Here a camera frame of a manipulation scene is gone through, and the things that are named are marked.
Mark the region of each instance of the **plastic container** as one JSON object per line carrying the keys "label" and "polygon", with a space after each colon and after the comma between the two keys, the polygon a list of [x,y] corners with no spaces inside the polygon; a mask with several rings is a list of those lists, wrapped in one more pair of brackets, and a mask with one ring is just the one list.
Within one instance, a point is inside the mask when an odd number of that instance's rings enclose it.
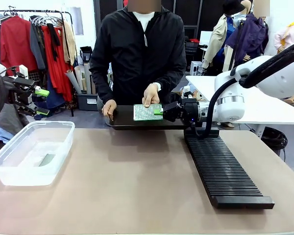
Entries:
{"label": "plastic container", "polygon": [[35,121],[0,150],[0,180],[7,186],[53,182],[73,142],[70,121]]}

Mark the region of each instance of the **ribbed black rack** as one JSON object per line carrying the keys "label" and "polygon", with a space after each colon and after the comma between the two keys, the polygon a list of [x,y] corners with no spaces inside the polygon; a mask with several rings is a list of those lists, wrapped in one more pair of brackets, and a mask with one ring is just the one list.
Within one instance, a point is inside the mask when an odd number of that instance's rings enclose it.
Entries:
{"label": "ribbed black rack", "polygon": [[262,195],[219,137],[219,131],[213,132],[210,137],[199,140],[192,130],[184,131],[211,204],[218,209],[272,209],[272,199]]}

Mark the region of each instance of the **brown tabletop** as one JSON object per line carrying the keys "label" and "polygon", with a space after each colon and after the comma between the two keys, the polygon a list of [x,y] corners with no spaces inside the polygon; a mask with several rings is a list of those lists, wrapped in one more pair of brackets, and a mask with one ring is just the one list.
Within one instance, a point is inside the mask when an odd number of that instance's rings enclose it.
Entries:
{"label": "brown tabletop", "polygon": [[182,131],[76,129],[52,185],[0,182],[0,234],[294,232],[294,172],[251,132],[220,135],[273,210],[213,208]]}

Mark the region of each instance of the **gray bin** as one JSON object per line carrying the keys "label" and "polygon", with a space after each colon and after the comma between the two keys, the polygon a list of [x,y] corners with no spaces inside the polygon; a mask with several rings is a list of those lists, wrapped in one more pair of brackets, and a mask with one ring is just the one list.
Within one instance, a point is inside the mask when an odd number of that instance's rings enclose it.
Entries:
{"label": "gray bin", "polygon": [[96,94],[76,94],[80,110],[98,111]]}

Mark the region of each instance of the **black jacket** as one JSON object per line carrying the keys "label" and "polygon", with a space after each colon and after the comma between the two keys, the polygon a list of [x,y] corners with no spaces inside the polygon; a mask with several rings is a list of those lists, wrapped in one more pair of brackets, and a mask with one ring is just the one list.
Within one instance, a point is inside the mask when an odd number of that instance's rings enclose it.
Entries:
{"label": "black jacket", "polygon": [[[92,77],[99,97],[118,105],[141,104],[150,83],[159,82],[161,102],[184,75],[185,33],[182,19],[162,7],[149,22],[145,36],[141,23],[127,7],[107,15],[91,57]],[[113,91],[107,71],[112,63]]]}

